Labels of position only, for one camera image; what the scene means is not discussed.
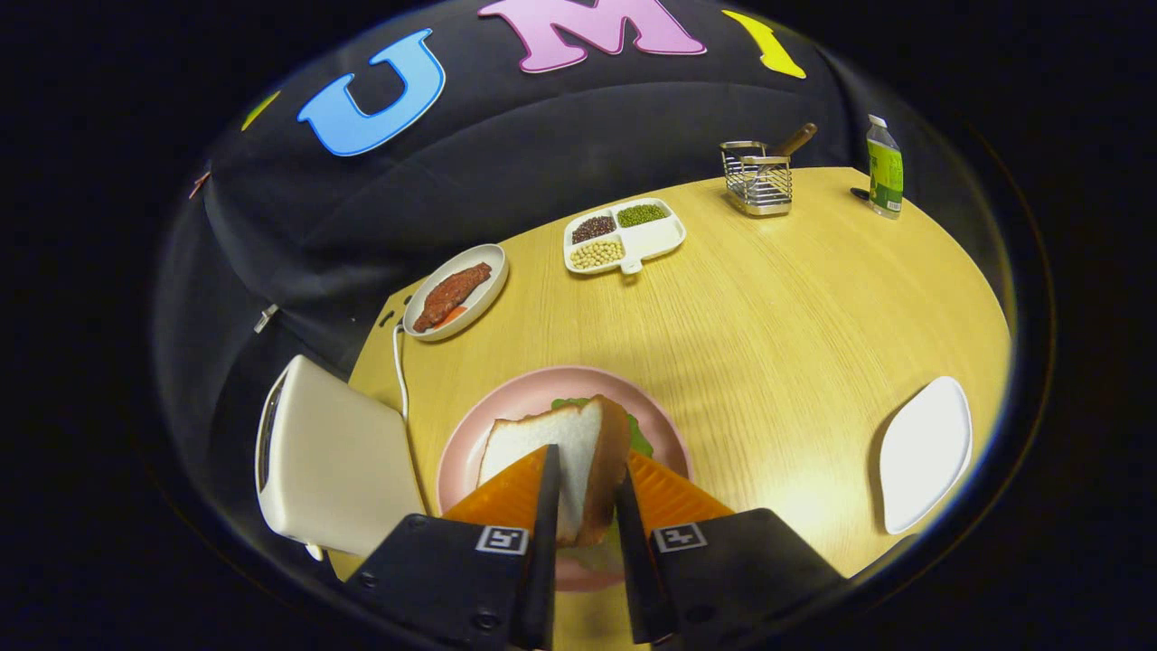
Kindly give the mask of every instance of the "letter m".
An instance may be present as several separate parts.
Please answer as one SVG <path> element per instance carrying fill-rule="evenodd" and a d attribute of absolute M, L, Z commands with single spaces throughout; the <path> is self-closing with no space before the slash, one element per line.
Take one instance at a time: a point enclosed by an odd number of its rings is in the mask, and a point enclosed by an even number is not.
<path fill-rule="evenodd" d="M 573 66 L 587 50 L 568 45 L 557 31 L 566 30 L 607 54 L 622 51 L 627 21 L 635 27 L 635 47 L 653 54 L 702 54 L 707 47 L 692 38 L 658 0 L 598 0 L 587 7 L 569 0 L 501 0 L 478 10 L 479 16 L 502 16 L 526 46 L 518 62 L 523 72 L 538 73 Z"/>

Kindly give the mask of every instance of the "wire basket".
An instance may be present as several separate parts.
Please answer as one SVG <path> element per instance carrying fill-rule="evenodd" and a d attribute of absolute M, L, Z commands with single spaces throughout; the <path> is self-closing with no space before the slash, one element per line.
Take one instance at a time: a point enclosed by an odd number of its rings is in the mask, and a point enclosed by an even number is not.
<path fill-rule="evenodd" d="M 756 140 L 723 142 L 720 155 L 728 197 L 736 207 L 756 215 L 791 209 L 791 156 L 768 156 L 767 145 Z"/>

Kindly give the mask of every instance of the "blue letter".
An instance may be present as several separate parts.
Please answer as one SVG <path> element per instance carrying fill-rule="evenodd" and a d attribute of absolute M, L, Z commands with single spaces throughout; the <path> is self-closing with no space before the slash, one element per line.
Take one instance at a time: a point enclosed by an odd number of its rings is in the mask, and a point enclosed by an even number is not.
<path fill-rule="evenodd" d="M 368 116 L 349 95 L 353 73 L 326 86 L 302 106 L 297 121 L 309 121 L 317 139 L 338 156 L 356 156 L 383 145 L 410 126 L 437 99 L 445 86 L 445 71 L 422 40 L 423 29 L 370 57 L 369 65 L 386 61 L 406 84 L 401 97 L 388 109 Z"/>

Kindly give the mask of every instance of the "green label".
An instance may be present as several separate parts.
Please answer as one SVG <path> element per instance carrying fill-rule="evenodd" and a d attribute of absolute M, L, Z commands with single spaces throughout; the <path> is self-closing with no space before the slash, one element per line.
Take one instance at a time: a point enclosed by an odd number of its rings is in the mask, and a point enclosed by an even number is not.
<path fill-rule="evenodd" d="M 878 142 L 868 141 L 868 162 L 871 172 L 871 202 L 900 212 L 904 198 L 904 160 L 900 151 Z"/>

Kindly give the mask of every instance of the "steak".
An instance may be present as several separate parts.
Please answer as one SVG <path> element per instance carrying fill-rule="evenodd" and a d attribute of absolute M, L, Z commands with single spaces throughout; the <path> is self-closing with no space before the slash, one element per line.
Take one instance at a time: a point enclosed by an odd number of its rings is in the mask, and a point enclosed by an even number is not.
<path fill-rule="evenodd" d="M 476 287 L 491 276 L 491 265 L 480 261 L 447 276 L 426 296 L 422 312 L 414 320 L 414 331 L 425 333 L 442 321 L 450 311 L 462 304 Z"/>

